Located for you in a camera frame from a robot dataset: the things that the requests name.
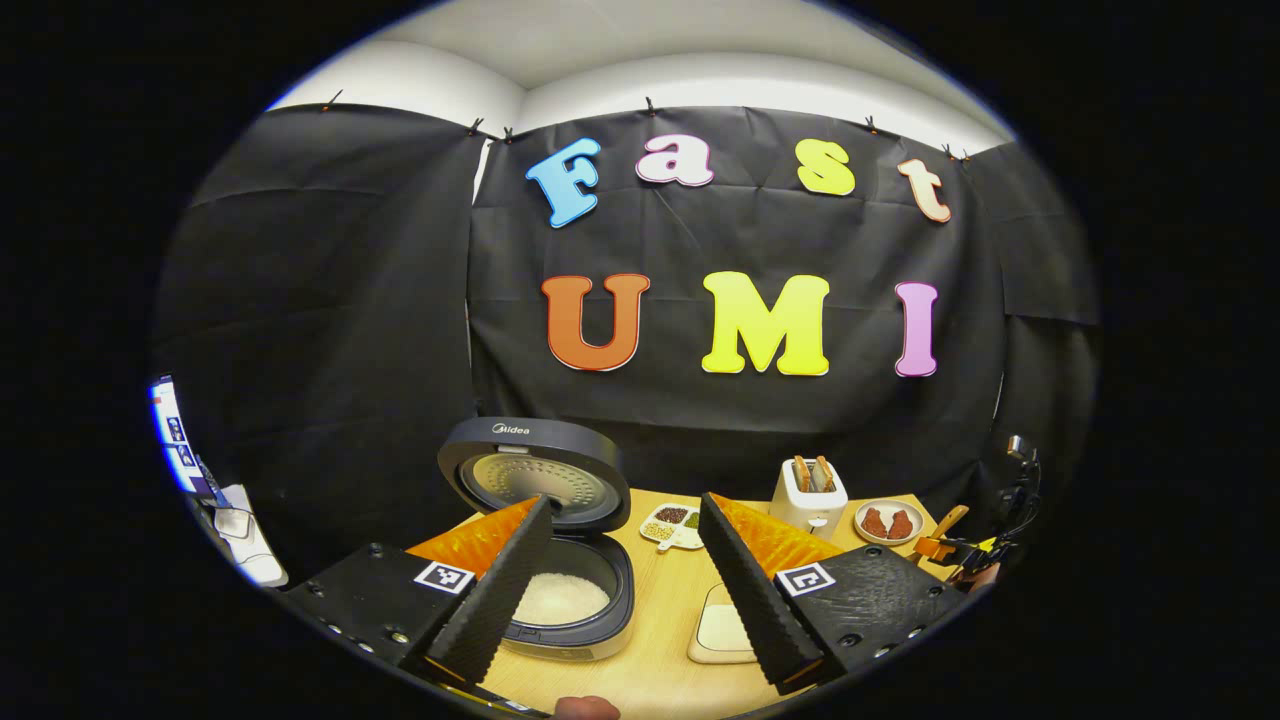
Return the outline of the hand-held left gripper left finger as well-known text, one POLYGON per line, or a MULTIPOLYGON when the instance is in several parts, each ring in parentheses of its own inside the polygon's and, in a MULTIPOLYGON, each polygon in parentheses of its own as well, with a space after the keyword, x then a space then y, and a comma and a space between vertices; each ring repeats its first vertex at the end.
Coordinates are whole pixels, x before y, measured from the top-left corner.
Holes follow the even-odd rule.
POLYGON ((415 676, 476 685, 495 657, 552 536, 554 503, 530 498, 494 519, 497 548, 479 561, 428 557, 371 543, 285 592, 285 602, 339 641, 415 676))

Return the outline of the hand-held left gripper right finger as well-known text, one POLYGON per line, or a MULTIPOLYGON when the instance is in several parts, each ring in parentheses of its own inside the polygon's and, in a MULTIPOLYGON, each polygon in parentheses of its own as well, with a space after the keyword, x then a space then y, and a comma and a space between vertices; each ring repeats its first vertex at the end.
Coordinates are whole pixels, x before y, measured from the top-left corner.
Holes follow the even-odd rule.
POLYGON ((969 601, 883 544, 841 551, 716 493, 701 496, 700 515, 704 546, 781 694, 865 676, 969 601))

